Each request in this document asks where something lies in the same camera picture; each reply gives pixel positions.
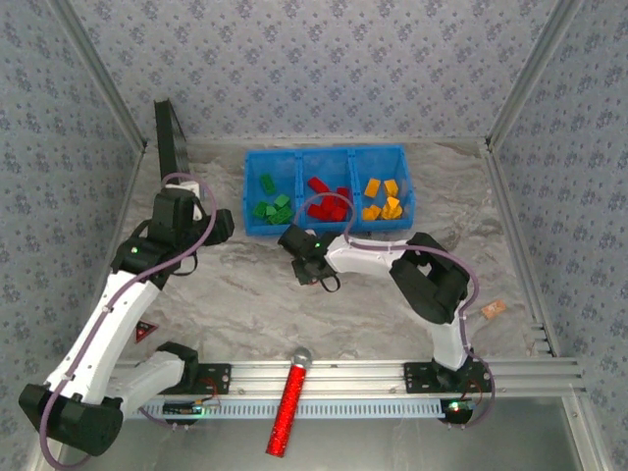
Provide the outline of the aluminium right side rail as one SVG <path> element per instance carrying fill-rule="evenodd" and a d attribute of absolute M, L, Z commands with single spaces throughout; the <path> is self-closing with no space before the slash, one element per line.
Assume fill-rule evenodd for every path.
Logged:
<path fill-rule="evenodd" d="M 535 339 L 533 350 L 539 356 L 560 357 L 561 351 L 550 314 L 500 162 L 489 144 L 483 143 L 480 150 L 486 162 L 488 180 L 494 192 L 497 210 L 503 224 L 513 268 L 522 290 L 526 311 L 532 320 L 531 329 Z"/>

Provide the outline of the aluminium back rail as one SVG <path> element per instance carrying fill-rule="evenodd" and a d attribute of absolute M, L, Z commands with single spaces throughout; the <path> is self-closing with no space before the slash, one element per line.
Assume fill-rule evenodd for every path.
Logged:
<path fill-rule="evenodd" d="M 464 136 L 464 137 L 408 137 L 408 136 L 390 136 L 390 137 L 376 137 L 376 136 L 357 136 L 357 137 L 231 137 L 231 138 L 211 138 L 208 136 L 194 136 L 187 138 L 188 145 L 195 146 L 212 146 L 212 145 L 353 145 L 358 143 L 366 144 L 394 144 L 394 143 L 435 143 L 439 145 L 452 144 L 452 145 L 470 145 L 477 147 L 484 147 L 486 145 L 486 139 L 478 136 Z"/>

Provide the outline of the small circuit board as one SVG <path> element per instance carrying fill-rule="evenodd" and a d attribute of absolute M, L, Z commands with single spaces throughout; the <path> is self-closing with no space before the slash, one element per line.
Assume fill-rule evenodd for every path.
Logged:
<path fill-rule="evenodd" d="M 200 402 L 165 402 L 162 406 L 162 415 L 168 420 L 192 420 L 200 418 L 205 407 Z"/>
<path fill-rule="evenodd" d="M 471 399 L 442 399 L 444 417 L 441 422 L 448 425 L 465 426 L 472 418 L 476 404 Z"/>

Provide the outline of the black slotted bar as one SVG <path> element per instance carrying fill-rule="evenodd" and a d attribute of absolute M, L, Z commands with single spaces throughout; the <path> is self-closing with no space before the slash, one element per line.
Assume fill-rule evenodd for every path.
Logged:
<path fill-rule="evenodd" d="M 170 99 L 154 102 L 161 178 L 189 173 L 186 139 Z"/>

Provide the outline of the aluminium right corner post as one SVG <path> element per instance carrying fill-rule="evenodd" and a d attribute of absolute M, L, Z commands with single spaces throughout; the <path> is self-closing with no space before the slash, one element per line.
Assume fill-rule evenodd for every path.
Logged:
<path fill-rule="evenodd" d="M 583 2 L 584 0 L 556 0 L 544 28 L 486 137 L 489 151 L 495 153 L 503 145 Z"/>

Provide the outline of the aluminium left side rail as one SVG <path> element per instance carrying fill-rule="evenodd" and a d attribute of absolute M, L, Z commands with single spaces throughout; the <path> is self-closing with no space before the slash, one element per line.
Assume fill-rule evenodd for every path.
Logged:
<path fill-rule="evenodd" d="M 119 218 L 117 220 L 117 225 L 114 232 L 114 238 L 112 240 L 112 244 L 109 249 L 110 257 L 113 257 L 115 255 L 117 251 L 117 247 L 119 246 L 119 243 L 121 241 L 121 237 L 124 231 L 125 220 L 126 220 L 126 217 L 130 208 L 130 204 L 131 204 L 131 197 L 133 194 L 133 189 L 137 180 L 137 175 L 141 166 L 141 162 L 146 153 L 146 145 L 147 143 L 144 142 L 140 150 L 137 152 L 136 157 L 133 162 L 129 184 L 125 191 L 125 195 L 124 195 L 124 199 L 123 199 L 122 207 L 121 207 L 121 212 L 119 214 Z"/>

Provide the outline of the blue plastic bin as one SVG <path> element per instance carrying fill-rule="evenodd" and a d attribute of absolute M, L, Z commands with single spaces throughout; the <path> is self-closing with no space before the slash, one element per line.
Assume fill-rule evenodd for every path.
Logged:
<path fill-rule="evenodd" d="M 337 194 L 339 186 L 345 186 L 349 190 L 349 200 L 353 200 L 355 187 L 352 181 L 351 168 L 349 165 L 349 153 L 346 149 L 314 148 L 305 149 L 302 152 L 302 188 L 303 188 L 303 211 L 299 216 L 299 225 L 304 229 L 313 230 L 316 234 L 324 232 L 342 232 L 346 227 L 351 211 L 342 198 L 336 198 L 337 206 L 347 209 L 345 220 L 342 222 L 318 221 L 307 215 L 307 208 L 311 204 L 320 205 L 324 193 L 315 193 L 308 185 L 307 181 L 312 177 L 317 177 L 328 187 L 329 192 Z"/>
<path fill-rule="evenodd" d="M 350 168 L 355 187 L 354 205 L 356 221 L 351 229 L 353 233 L 394 232 L 408 230 L 414 223 L 415 195 L 413 182 L 409 172 L 404 148 L 401 145 L 364 145 L 350 149 Z M 363 192 L 371 179 L 381 181 L 375 198 L 366 197 Z M 386 205 L 387 196 L 384 191 L 385 180 L 396 180 L 398 196 L 402 207 L 402 216 L 398 220 L 363 221 L 362 209 L 377 205 L 382 209 Z"/>
<path fill-rule="evenodd" d="M 262 174 L 270 174 L 276 186 L 276 193 L 266 195 L 259 182 Z M 245 155 L 244 184 L 242 195 L 242 215 L 245 232 L 248 236 L 280 235 L 293 221 L 297 208 L 302 202 L 301 157 L 294 150 L 251 150 Z M 275 206 L 274 200 L 279 194 L 290 198 L 289 207 L 294 212 L 292 221 L 284 225 L 271 225 L 257 219 L 252 212 L 255 205 L 265 201 L 268 206 Z"/>

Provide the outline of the red glitter microphone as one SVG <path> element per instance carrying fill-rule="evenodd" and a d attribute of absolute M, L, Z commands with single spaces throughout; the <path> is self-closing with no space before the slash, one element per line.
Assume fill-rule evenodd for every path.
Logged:
<path fill-rule="evenodd" d="M 278 458 L 285 456 L 306 374 L 311 363 L 312 355 L 309 349 L 300 346 L 294 351 L 283 395 L 266 447 L 266 453 L 271 456 Z"/>

